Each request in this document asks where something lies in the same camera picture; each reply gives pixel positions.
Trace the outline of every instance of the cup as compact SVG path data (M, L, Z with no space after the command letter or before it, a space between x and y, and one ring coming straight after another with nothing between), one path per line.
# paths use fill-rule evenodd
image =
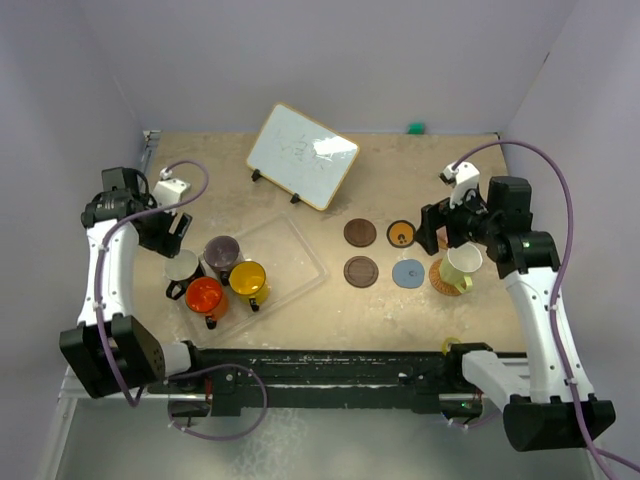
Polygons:
M249 304L251 310L257 312L269 297L271 287L267 283L267 273L257 262L238 264L229 276L231 289L243 303Z
M471 274L482 266L482 253L475 245L465 243L460 248L450 248L442 259L440 279L453 286L460 293L467 293L473 287Z
M171 280L165 295L178 300L187 291L187 287L196 278L204 277L204 269L198 256L191 250L180 250L173 258L164 261L164 274Z
M229 297L220 283L211 277L200 277L191 282L185 300L191 311L204 315L209 330L216 328L218 320L229 310Z
M227 235L216 237L204 248L204 261L220 277L224 286L229 285L229 275L236 265L244 261L240 245Z

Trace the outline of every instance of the green object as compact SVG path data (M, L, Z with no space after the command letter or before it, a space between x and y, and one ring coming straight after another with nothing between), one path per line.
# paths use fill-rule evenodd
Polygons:
M424 123L411 123L409 124L409 130L407 130L409 135L424 135L424 132Z

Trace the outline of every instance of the orange mug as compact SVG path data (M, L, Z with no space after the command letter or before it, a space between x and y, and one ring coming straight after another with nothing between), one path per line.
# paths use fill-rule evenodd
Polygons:
M211 277L200 277L191 282L187 287L186 303L191 311L204 315L209 330L216 328L218 320L229 309L229 297L220 283Z

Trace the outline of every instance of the white wall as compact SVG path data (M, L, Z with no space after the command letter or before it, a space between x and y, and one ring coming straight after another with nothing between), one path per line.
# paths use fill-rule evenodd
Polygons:
M575 0L80 0L145 128L495 132Z
M80 213L100 170L134 164L142 133L73 0L0 4L0 464L31 479L80 312Z
M640 3L580 0L505 137L541 147L568 177L576 214L564 286L571 327L597 395L618 413L603 438L638 461ZM534 155L505 151L510 171L532 181L536 226L563 246L553 173Z

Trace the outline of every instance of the light blue coaster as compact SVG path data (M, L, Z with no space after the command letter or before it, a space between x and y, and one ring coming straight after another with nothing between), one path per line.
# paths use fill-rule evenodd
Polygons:
M393 281L402 288L418 288L424 283L424 267L417 260L402 260L395 264Z

